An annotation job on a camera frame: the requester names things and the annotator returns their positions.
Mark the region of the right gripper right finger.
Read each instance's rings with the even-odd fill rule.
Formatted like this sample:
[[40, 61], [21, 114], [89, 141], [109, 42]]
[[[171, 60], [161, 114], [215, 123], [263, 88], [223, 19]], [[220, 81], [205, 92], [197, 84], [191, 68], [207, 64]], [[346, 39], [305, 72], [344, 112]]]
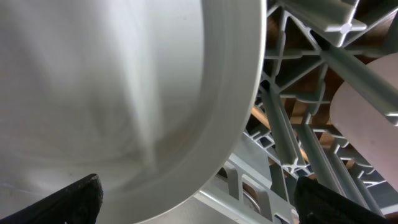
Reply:
[[391, 224], [392, 222], [308, 177], [294, 192], [300, 224]]

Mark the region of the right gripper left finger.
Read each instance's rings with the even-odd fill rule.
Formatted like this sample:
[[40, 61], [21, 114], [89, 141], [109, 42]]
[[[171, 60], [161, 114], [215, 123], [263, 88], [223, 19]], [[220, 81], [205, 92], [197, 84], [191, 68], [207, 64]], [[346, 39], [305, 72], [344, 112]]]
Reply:
[[97, 174], [60, 189], [28, 207], [1, 219], [1, 224], [95, 224], [103, 203]]

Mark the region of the pink cup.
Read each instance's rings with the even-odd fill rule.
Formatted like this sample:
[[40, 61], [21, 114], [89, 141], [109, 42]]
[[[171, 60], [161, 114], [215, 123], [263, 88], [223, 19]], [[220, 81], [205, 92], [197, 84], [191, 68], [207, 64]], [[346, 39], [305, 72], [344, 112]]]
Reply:
[[354, 56], [332, 60], [344, 83], [330, 106], [334, 127], [397, 188], [397, 54], [367, 65]]

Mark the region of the grey plate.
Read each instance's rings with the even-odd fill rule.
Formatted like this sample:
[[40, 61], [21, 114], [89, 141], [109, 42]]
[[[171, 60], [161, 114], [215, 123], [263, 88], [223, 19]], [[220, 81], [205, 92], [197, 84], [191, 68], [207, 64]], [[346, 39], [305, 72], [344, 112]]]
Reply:
[[1, 216], [89, 175], [98, 223], [195, 195], [239, 142], [265, 1], [1, 2]]

